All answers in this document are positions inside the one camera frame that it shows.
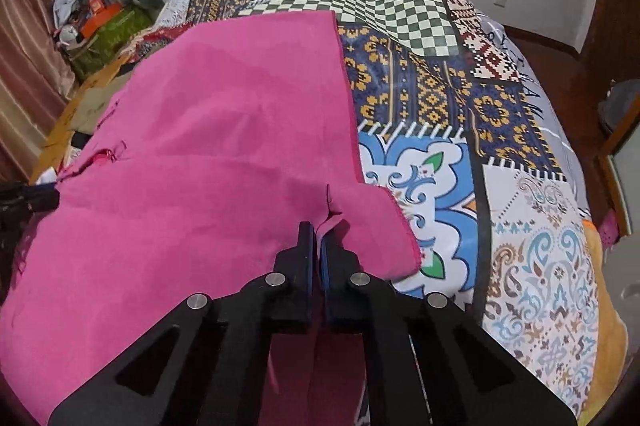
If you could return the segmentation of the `pink pants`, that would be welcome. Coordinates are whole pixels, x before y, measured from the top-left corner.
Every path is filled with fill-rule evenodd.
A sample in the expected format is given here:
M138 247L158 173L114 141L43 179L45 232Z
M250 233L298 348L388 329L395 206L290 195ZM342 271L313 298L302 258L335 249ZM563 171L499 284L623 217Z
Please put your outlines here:
M301 222L367 272L420 251L364 182L331 12L206 22L144 60L58 180L1 308L1 372L38 424L179 302L267 273Z

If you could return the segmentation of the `orange yellow blanket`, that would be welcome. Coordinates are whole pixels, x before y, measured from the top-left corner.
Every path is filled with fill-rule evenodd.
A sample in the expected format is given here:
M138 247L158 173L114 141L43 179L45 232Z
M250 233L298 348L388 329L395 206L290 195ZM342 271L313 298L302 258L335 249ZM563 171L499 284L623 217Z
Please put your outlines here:
M579 425L588 425L612 397L623 376L628 348L626 325L614 309L603 275L603 248L600 234L589 220L582 221L587 250L591 258L597 284L599 325L597 357L594 375L584 409L578 417Z

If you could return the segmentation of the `clutter pile with green bag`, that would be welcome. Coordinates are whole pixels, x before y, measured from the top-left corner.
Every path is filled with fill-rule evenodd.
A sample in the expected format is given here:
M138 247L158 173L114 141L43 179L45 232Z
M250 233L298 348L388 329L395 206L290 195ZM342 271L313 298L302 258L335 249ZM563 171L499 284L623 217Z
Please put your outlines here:
M151 27L163 6L163 0L54 0L53 40L84 81Z

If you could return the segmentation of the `pink slipper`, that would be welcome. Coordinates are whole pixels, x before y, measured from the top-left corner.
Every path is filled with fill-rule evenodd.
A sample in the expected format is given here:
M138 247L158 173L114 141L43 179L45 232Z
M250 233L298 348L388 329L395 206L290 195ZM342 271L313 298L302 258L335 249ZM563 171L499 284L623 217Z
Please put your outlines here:
M610 209L598 226L598 232L604 249L612 248L620 239L620 230L616 218L616 212Z

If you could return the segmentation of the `patchwork patterned bedspread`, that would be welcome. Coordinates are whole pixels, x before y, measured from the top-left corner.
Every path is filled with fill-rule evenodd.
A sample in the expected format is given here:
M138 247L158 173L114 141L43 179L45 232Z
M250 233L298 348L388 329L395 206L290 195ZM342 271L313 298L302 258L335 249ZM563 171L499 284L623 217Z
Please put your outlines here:
M202 22L302 11L335 15L364 178L390 191L419 244L399 293L447 295L584 412L599 321L588 210L539 82L472 3L167 0L130 58Z

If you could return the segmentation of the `wooden framed mirror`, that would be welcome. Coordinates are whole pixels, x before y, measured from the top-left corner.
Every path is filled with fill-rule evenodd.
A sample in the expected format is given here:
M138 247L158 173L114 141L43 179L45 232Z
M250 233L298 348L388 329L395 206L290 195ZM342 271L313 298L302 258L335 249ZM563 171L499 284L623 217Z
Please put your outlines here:
M598 163L620 235L633 235L639 230L639 94L600 149Z

